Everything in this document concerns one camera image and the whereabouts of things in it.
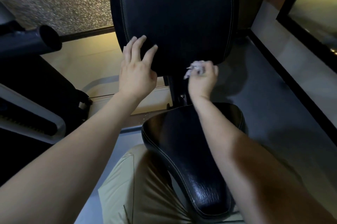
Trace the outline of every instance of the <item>black leather backrest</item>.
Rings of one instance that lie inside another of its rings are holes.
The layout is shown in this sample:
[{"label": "black leather backrest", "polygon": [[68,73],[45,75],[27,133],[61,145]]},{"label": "black leather backrest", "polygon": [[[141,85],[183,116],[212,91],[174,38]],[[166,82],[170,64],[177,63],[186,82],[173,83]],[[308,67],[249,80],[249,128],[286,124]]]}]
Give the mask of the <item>black leather backrest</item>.
[{"label": "black leather backrest", "polygon": [[152,69],[159,76],[177,74],[195,60],[221,63],[230,50],[237,10],[234,0],[111,0],[120,47],[145,34],[142,55],[158,44]]}]

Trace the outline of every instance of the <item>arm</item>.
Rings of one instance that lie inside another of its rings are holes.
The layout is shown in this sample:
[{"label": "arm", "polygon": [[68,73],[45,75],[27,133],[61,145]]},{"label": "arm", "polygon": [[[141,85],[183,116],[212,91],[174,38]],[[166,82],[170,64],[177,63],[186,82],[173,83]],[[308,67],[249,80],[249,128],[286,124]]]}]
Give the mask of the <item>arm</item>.
[{"label": "arm", "polygon": [[140,57],[146,37],[124,47],[119,92],[94,116],[0,188],[0,223],[73,223],[114,149],[125,119],[156,86],[157,46]]},{"label": "arm", "polygon": [[337,223],[266,149],[236,128],[210,102],[217,66],[189,79],[189,93],[213,158],[249,224]]}]

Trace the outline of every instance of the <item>thigh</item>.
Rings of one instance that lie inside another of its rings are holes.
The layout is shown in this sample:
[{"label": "thigh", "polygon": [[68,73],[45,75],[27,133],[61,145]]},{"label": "thigh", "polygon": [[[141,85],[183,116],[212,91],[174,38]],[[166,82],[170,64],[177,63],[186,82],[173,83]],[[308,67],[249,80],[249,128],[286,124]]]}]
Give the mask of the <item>thigh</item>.
[{"label": "thigh", "polygon": [[130,149],[98,190],[104,224],[192,223],[167,177],[144,145]]}]

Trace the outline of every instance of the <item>gray floor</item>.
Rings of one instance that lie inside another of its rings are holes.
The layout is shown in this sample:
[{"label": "gray floor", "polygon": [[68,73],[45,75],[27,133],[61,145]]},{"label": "gray floor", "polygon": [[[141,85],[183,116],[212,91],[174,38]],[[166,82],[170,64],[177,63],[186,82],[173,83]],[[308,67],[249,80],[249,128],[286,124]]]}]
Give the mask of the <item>gray floor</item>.
[{"label": "gray floor", "polygon": [[[232,54],[219,65],[219,71],[213,102],[240,107],[249,136],[287,159],[308,191],[337,218],[337,147],[307,109],[248,39],[236,40]],[[120,135],[76,223],[103,222],[97,189],[119,158],[139,143],[140,133]]]}]

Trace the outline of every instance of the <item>black pad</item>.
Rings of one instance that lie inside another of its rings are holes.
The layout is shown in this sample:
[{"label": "black pad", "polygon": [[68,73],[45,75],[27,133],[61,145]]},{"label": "black pad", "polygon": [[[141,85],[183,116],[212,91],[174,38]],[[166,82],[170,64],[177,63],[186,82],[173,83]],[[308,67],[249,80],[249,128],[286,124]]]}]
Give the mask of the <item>black pad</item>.
[{"label": "black pad", "polygon": [[[228,103],[215,106],[239,129],[244,129],[241,110]],[[234,200],[216,165],[192,105],[179,107],[147,120],[142,127],[147,149],[155,152],[175,178],[202,221],[221,221],[233,210]]]},{"label": "black pad", "polygon": [[175,75],[193,61],[221,63],[229,53],[237,26],[234,0],[111,0],[121,49],[133,37],[148,37],[141,56],[159,49],[152,69],[158,76]]}]

